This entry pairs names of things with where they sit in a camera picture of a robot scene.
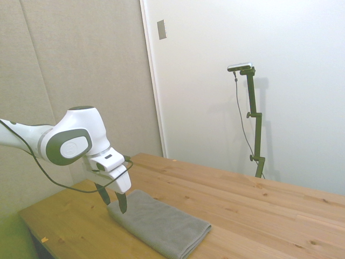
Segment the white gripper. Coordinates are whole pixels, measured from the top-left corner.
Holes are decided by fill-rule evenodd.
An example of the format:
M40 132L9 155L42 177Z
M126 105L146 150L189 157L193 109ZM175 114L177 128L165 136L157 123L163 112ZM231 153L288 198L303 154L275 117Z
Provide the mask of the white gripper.
M131 188L132 184L127 168L124 165L120 165L110 172L92 172L86 170L86 177L95 182L95 187L106 205L111 203L111 199L104 186L116 192L115 194L121 213L124 214L127 211L127 197L125 192Z

